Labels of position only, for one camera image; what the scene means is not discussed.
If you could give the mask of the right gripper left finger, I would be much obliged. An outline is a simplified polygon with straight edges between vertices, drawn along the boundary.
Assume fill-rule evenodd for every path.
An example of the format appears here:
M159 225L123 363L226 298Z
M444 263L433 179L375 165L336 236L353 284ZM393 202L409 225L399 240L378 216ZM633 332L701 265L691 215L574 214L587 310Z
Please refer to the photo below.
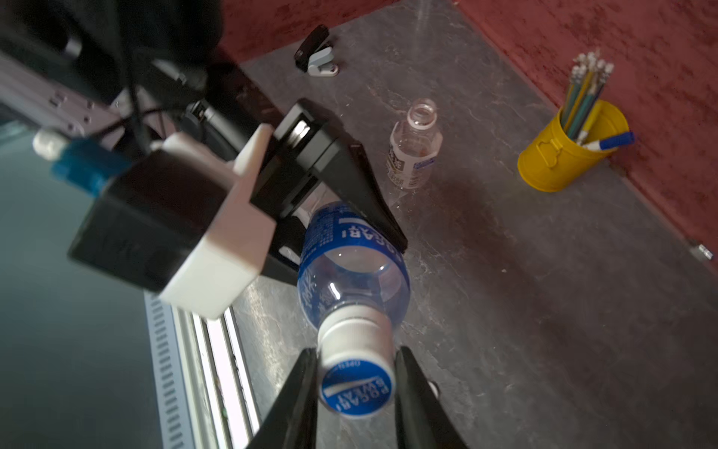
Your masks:
M316 447L317 372L316 349L303 349L248 449Z

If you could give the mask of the blue white bottle cap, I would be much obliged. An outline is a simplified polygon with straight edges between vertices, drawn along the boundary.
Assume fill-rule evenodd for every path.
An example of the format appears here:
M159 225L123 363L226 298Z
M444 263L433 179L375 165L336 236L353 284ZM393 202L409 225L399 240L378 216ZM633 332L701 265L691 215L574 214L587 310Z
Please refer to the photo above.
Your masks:
M366 305L331 312L319 327L318 393L325 406L347 418L377 415L396 392L392 323Z

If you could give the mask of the clear bottle blue label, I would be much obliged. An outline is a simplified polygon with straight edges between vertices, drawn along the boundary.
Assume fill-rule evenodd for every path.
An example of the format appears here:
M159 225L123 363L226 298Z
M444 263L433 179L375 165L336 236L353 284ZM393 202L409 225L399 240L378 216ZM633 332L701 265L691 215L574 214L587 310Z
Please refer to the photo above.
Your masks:
M349 305L383 312L396 329L409 308L411 281L400 251L348 205L335 201L312 215L297 292L316 329L331 312Z

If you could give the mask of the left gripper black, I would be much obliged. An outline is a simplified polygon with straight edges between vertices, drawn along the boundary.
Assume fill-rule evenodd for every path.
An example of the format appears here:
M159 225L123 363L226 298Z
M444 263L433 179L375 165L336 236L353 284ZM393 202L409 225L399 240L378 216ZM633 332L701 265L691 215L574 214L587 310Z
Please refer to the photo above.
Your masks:
M246 155L244 148L263 123L234 101L204 100L202 142L226 166ZM260 157L260 170L250 187L252 205L274 219L277 227L262 275L276 281L294 281L298 264L280 253L301 251L304 232L293 214L322 183L340 200L405 253L408 239L386 204L364 147L343 129L335 114L302 98L280 121Z

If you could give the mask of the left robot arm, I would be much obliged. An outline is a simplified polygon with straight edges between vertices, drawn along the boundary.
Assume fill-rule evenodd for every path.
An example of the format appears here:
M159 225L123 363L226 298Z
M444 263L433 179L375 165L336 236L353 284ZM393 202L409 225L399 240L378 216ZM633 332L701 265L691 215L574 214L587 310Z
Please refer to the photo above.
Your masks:
M285 115L221 51L216 1L5 1L1 52L25 74L1 87L16 110L69 138L55 177L95 203L68 254L157 293L209 234L229 191L171 155L153 151L144 119L173 123L222 162L251 134L275 134L250 204L270 222L261 273L291 284L297 264L280 252L304 243L295 212L319 185L330 188L403 253L408 241L381 195L362 144L330 110L301 98Z

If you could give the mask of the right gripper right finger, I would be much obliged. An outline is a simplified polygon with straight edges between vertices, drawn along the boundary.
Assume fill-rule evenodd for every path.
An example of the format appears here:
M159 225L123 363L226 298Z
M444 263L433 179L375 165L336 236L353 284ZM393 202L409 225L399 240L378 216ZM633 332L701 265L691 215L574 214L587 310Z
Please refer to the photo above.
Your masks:
M467 449L407 346L396 353L396 386L398 448Z

